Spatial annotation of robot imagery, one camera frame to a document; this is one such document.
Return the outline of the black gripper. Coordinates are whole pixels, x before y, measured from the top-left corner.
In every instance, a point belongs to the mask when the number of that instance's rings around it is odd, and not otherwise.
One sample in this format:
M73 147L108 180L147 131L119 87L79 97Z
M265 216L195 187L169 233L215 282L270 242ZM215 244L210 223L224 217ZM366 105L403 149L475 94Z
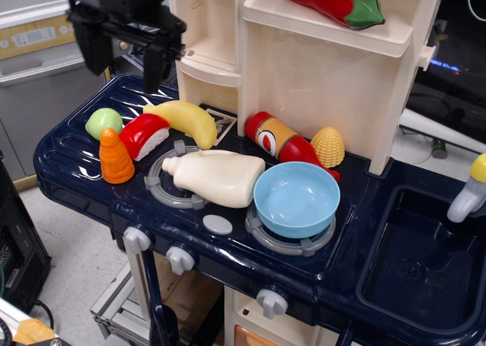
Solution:
M171 74L174 60L184 54L185 23L165 0L68 0L68 19L87 68L100 75L112 63L112 38L147 46L144 92L156 93ZM162 45L154 40L160 37Z

